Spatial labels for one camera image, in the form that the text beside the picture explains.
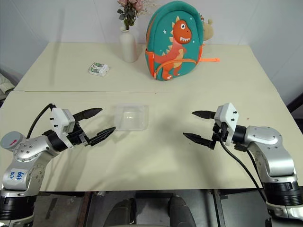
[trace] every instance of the flower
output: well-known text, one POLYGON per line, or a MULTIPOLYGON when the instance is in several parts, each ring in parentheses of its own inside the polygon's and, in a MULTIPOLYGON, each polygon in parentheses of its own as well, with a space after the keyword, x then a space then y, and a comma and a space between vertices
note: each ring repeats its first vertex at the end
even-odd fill
POLYGON ((127 0, 118 0, 118 3, 119 3, 121 6, 126 6, 126 5, 127 5, 127 0))
POLYGON ((140 12, 140 11, 142 10, 142 8, 143 8, 143 0, 138 0, 138 1, 135 3, 134 7, 136 8, 136 10, 137 10, 138 12, 140 12))

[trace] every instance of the teal backpack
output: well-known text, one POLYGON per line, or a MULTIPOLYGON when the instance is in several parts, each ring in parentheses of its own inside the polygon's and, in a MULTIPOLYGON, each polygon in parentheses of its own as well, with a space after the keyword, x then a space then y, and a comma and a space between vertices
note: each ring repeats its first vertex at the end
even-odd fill
POLYGON ((160 7, 146 32, 145 58, 151 75, 169 80, 189 73, 199 63, 203 23, 197 10, 182 1, 160 7))

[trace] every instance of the orange dinosaur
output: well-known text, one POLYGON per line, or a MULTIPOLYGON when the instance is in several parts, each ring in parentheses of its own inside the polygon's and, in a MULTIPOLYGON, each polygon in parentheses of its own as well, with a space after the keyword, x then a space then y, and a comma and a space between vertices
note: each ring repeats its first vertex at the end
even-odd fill
MULTIPOLYGON (((191 41, 192 34, 184 20, 180 20, 179 17, 176 18, 176 23, 172 22, 172 31, 171 34, 173 37, 169 37, 169 40, 172 42, 172 45, 168 46, 169 50, 166 50, 166 54, 163 52, 162 55, 155 54, 155 62, 162 64, 170 60, 179 60, 183 59, 186 49, 182 44, 187 44, 191 41)), ((163 66, 162 78, 164 80, 172 79, 172 75, 169 74, 169 71, 174 69, 174 76, 178 76, 178 71, 181 68, 181 62, 169 63, 163 66)))

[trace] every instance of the clear plastic container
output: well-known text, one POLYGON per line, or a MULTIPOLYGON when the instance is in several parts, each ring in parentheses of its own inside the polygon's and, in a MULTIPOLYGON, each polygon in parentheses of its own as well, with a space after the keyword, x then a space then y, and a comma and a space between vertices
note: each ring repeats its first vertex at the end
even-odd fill
POLYGON ((116 106, 115 126, 118 131, 141 131, 147 128, 148 106, 121 104, 116 106))

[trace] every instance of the white wall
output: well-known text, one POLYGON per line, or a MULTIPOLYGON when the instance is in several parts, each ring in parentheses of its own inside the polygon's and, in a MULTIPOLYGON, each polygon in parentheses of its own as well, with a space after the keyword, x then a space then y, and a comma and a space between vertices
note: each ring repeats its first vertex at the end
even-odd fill
MULTIPOLYGON (((208 43, 251 46, 286 104, 303 92, 302 0, 186 2, 213 19, 208 43)), ((117 9, 116 0, 0 0, 0 72, 21 79, 49 41, 117 42, 117 9)), ((132 27, 138 42, 145 42, 150 17, 132 27)))

